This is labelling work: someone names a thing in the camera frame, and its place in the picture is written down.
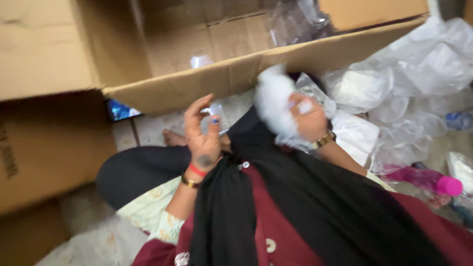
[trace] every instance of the white button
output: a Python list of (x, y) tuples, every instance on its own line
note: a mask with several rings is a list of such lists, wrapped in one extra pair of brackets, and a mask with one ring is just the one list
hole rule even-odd
[(274, 240), (267, 238), (266, 239), (266, 251), (268, 253), (273, 253), (276, 250), (276, 242)]

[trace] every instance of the gold wristwatch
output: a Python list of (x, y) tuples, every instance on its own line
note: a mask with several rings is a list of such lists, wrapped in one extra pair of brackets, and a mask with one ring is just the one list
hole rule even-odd
[(181, 181), (187, 187), (199, 188), (201, 186), (201, 182), (189, 179), (189, 178), (185, 177), (184, 175), (181, 176)]
[(323, 136), (320, 140), (312, 143), (312, 148), (314, 148), (314, 150), (317, 150), (318, 148), (326, 145), (327, 143), (333, 141), (335, 138), (335, 134), (329, 130), (327, 135)]

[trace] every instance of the maroon kurta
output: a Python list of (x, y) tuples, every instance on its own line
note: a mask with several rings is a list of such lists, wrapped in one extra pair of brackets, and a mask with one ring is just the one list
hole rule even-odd
[[(271, 199), (258, 171), (252, 165), (242, 168), (242, 171), (253, 183), (257, 220), (254, 240), (258, 265), (323, 265)], [(435, 215), (417, 198), (398, 193), (392, 195), (453, 265), (473, 265), (473, 234)], [(193, 215), (183, 224), (177, 246), (157, 239), (150, 240), (140, 250), (132, 265), (187, 265), (192, 230)]]

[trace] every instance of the tattoo on hand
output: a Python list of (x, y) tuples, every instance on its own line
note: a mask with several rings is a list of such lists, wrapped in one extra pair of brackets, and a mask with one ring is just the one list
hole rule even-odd
[(207, 154), (204, 154), (202, 156), (200, 156), (199, 158), (197, 158), (197, 162), (200, 164), (200, 166), (202, 167), (209, 167), (213, 164), (213, 161), (212, 159), (210, 158), (209, 155)]

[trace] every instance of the bare foot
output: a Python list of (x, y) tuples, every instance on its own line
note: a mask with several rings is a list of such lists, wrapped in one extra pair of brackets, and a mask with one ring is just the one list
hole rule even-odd
[(167, 146), (186, 146), (187, 139), (184, 136), (177, 134), (176, 132), (168, 129), (163, 130), (164, 143)]

